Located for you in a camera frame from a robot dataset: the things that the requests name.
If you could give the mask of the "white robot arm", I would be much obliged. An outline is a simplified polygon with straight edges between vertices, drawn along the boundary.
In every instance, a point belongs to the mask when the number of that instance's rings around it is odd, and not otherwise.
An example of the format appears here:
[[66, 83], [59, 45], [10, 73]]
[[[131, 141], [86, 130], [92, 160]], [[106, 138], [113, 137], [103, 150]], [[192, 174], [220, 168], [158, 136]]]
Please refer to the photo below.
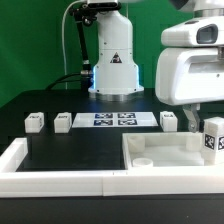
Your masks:
[[[87, 0], [98, 20], [99, 59], [94, 66], [93, 98], [119, 99], [141, 92], [133, 60], [133, 27], [119, 13], [123, 2]], [[165, 29], [166, 46], [158, 58], [155, 93], [160, 102], [181, 105], [191, 132], [200, 130], [198, 110], [204, 102], [224, 100], [224, 0], [169, 0], [194, 17]]]

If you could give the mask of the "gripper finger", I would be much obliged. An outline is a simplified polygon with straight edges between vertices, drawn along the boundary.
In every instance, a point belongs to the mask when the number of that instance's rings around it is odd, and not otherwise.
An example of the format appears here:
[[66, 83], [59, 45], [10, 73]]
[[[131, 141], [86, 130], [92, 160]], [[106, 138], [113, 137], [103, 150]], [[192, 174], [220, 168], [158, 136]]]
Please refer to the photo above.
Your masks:
[[200, 110], [199, 104], [188, 104], [183, 106], [183, 112], [188, 119], [188, 130], [192, 133], [199, 131], [200, 118], [198, 111]]

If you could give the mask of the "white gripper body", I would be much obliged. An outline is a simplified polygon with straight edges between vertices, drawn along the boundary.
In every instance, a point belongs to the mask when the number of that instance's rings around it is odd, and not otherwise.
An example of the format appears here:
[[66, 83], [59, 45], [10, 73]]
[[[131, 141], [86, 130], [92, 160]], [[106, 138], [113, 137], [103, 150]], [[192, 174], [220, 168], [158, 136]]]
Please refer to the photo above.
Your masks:
[[224, 62], [218, 49], [165, 49], [157, 63], [155, 92], [168, 105], [224, 100]]

